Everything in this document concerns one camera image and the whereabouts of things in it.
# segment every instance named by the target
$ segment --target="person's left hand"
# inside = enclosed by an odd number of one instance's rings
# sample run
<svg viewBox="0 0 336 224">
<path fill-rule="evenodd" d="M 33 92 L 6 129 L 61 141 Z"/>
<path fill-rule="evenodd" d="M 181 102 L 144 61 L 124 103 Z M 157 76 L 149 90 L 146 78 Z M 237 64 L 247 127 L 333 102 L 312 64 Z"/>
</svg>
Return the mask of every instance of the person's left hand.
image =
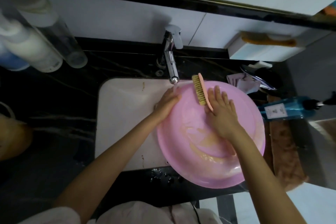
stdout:
<svg viewBox="0 0 336 224">
<path fill-rule="evenodd" d="M 170 113 L 174 105 L 181 99 L 182 95 L 174 94 L 173 87 L 167 89 L 160 101 L 156 104 L 153 115 L 158 123 L 161 123 Z"/>
</svg>

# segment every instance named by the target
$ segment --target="blue bottle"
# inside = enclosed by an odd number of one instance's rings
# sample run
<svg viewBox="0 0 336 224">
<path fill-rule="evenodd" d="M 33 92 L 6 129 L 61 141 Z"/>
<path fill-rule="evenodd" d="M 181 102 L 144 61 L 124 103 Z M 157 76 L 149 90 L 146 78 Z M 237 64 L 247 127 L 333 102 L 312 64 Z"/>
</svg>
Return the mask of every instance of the blue bottle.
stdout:
<svg viewBox="0 0 336 224">
<path fill-rule="evenodd" d="M 0 66 L 10 71 L 21 71 L 29 67 L 29 64 L 7 50 L 0 42 Z"/>
<path fill-rule="evenodd" d="M 293 120 L 309 118 L 323 105 L 336 105 L 336 92 L 330 99 L 320 102 L 309 97 L 293 97 L 258 106 L 264 120 Z"/>
</svg>

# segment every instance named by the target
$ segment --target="pink plastic basin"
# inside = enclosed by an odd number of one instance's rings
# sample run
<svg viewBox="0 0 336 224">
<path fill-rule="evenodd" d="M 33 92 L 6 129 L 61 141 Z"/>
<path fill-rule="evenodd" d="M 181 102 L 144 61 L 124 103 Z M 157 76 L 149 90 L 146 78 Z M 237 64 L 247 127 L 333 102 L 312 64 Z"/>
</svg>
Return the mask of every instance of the pink plastic basin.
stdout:
<svg viewBox="0 0 336 224">
<path fill-rule="evenodd" d="M 207 88 L 216 85 L 234 100 L 239 123 L 263 154 L 265 130 L 257 106 L 232 85 L 205 82 Z M 244 181 L 237 156 L 229 154 L 225 141 L 206 124 L 204 106 L 198 103 L 194 85 L 182 86 L 179 93 L 181 100 L 157 127 L 159 145 L 169 164 L 185 179 L 206 188 L 228 188 Z"/>
</svg>

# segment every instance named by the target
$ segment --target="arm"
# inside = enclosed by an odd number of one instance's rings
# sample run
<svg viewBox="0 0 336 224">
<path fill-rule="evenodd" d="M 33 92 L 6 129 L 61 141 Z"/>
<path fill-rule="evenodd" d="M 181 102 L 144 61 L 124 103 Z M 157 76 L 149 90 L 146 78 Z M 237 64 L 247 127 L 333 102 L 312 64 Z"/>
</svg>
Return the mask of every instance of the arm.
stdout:
<svg viewBox="0 0 336 224">
<path fill-rule="evenodd" d="M 172 88 L 167 90 L 153 113 L 86 167 L 56 199 L 54 207 L 70 207 L 86 223 L 149 133 L 168 116 L 180 98 L 173 94 Z"/>
<path fill-rule="evenodd" d="M 269 169 L 256 145 L 239 124 L 235 105 L 225 92 L 208 92 L 214 109 L 205 112 L 219 136 L 228 139 L 237 152 L 244 178 L 261 224 L 306 224 L 279 181 Z"/>
</svg>

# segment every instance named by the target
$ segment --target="cable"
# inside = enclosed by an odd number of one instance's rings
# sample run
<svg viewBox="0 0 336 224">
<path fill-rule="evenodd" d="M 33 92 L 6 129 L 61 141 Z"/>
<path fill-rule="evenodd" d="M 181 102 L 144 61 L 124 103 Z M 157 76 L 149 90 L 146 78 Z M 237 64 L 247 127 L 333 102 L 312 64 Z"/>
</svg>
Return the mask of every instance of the cable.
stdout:
<svg viewBox="0 0 336 224">
<path fill-rule="evenodd" d="M 193 209 L 194 209 L 194 211 L 195 211 L 195 213 L 196 213 L 198 224 L 201 224 L 201 222 L 200 222 L 200 218 L 199 218 L 199 216 L 198 216 L 198 213 L 197 213 L 197 211 L 196 211 L 195 206 L 194 206 L 192 203 L 191 203 L 191 205 L 192 205 L 192 207 L 193 207 Z"/>
</svg>

